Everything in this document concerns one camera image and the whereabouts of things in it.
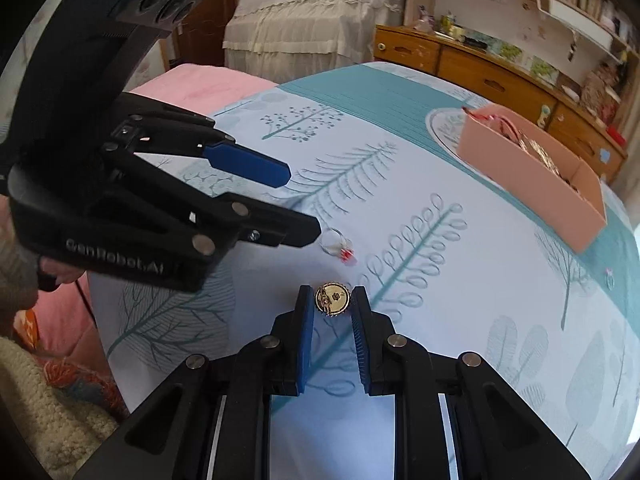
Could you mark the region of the person's left hand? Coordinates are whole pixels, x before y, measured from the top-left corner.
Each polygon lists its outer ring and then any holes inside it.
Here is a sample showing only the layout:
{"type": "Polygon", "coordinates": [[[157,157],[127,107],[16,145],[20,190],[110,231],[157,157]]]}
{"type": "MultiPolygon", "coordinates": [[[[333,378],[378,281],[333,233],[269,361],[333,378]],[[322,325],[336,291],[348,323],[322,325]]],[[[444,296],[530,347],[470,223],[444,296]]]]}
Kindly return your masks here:
{"type": "Polygon", "coordinates": [[[78,280],[85,273],[85,270],[41,256],[38,260],[38,273],[47,284],[61,285],[70,284],[78,280]]]}

